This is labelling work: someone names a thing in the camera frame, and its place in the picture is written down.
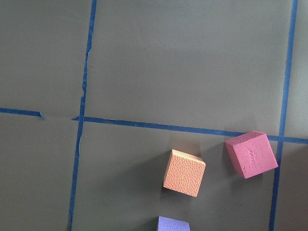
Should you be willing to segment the right orange foam block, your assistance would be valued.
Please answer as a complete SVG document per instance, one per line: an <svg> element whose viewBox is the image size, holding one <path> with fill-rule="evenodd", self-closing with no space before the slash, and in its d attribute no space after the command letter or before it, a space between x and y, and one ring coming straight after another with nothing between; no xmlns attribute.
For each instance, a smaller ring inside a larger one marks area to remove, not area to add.
<svg viewBox="0 0 308 231"><path fill-rule="evenodd" d="M205 168L206 163L202 158L172 149L163 187L197 197Z"/></svg>

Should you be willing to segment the far pink-red foam block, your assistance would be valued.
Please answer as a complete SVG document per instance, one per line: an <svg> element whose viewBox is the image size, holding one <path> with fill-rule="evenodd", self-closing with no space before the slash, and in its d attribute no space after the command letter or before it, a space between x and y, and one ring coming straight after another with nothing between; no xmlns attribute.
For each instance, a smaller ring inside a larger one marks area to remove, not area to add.
<svg viewBox="0 0 308 231"><path fill-rule="evenodd" d="M278 167L266 133L251 131L224 141L234 170L244 179Z"/></svg>

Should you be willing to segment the right purple foam block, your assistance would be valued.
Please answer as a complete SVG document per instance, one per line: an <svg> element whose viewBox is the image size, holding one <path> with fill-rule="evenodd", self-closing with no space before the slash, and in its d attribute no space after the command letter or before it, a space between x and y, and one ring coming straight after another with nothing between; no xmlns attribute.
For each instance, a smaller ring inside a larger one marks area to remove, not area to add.
<svg viewBox="0 0 308 231"><path fill-rule="evenodd" d="M190 231L190 225L186 221L159 216L157 231Z"/></svg>

